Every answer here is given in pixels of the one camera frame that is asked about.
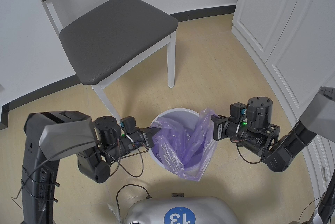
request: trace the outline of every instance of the bucket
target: bucket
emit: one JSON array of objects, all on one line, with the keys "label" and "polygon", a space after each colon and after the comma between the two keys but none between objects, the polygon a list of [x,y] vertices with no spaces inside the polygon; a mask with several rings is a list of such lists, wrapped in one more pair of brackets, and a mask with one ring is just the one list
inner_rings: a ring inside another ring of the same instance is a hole
[{"label": "bucket", "polygon": [[[159,117],[165,117],[165,118],[172,119],[172,120],[177,121],[180,124],[182,124],[185,128],[194,131],[195,125],[197,124],[198,119],[199,119],[199,113],[197,113],[197,112],[195,112],[191,109],[183,109],[183,108],[169,109],[169,110],[159,114],[152,121],[152,123],[155,120],[157,120],[157,118],[159,118]],[[159,159],[158,149],[156,149],[156,146],[149,149],[149,154],[158,165],[160,165],[161,167],[164,168],[164,164]],[[199,162],[201,160],[201,157],[202,157],[202,152],[199,154]],[[184,168],[185,168],[185,171],[190,172],[190,171],[195,170],[198,167],[199,167],[199,163],[195,163],[193,165],[191,164],[191,166],[189,166],[189,167],[185,166]]]}]

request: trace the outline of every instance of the beige tile floor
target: beige tile floor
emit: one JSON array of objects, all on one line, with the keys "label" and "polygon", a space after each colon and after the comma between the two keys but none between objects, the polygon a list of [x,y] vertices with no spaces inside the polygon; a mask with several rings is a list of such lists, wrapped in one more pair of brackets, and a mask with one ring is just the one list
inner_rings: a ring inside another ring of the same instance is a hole
[{"label": "beige tile floor", "polygon": [[[254,96],[272,98],[272,122],[281,134],[291,128],[277,98],[248,53],[231,33],[232,14],[182,22],[176,41],[176,85],[167,86],[166,48],[128,71],[105,89],[121,116],[134,116],[138,126],[148,126],[161,112],[184,107],[200,111],[210,107],[221,115],[229,105],[247,102]],[[93,119],[109,115],[93,90],[77,85],[43,97],[9,113],[9,126],[0,131],[0,223],[20,223],[22,210],[10,199],[20,187],[25,143],[23,125],[29,113],[78,110]],[[246,158],[256,161],[248,151]],[[179,179],[144,154],[145,170],[139,178],[122,169],[104,184],[82,175],[75,156],[60,162],[54,220],[63,223],[116,223],[107,203],[115,205],[115,194],[124,184],[137,183],[148,188],[154,198],[184,192],[186,196],[216,196],[228,203],[241,223],[289,223],[298,220],[304,207],[313,200],[306,163],[300,153],[283,173],[271,172],[264,164],[251,165],[238,155],[230,141],[218,144],[200,182]],[[138,156],[124,160],[133,174],[141,170]],[[134,202],[145,198],[141,189],[125,188],[120,193],[124,216]],[[312,206],[303,214],[309,218]]]}]

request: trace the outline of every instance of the gray seat cushion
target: gray seat cushion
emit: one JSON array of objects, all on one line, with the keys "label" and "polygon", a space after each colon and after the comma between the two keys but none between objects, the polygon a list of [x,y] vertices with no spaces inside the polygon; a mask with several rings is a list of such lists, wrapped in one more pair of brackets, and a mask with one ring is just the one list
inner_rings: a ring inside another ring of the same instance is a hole
[{"label": "gray seat cushion", "polygon": [[173,33],[177,19],[141,0],[109,0],[59,34],[82,84],[98,84]]}]

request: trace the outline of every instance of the cabinet handle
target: cabinet handle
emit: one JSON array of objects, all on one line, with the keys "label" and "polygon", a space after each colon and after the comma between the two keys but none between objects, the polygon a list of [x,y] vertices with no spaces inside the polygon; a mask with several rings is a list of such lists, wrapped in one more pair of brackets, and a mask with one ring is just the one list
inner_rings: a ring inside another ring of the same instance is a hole
[{"label": "cabinet handle", "polygon": [[326,178],[326,172],[325,172],[326,167],[322,167],[322,178],[325,182],[328,182],[328,179]]}]

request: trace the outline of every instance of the chair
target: chair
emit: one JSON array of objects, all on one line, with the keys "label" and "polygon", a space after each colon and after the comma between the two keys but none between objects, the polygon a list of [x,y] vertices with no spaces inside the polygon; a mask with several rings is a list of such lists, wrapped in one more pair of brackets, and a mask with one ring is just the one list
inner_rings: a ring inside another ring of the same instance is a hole
[{"label": "chair", "polygon": [[117,121],[121,117],[103,89],[165,45],[168,85],[174,86],[178,21],[172,16],[141,0],[109,0],[63,28],[51,0],[42,1],[77,76]]}]

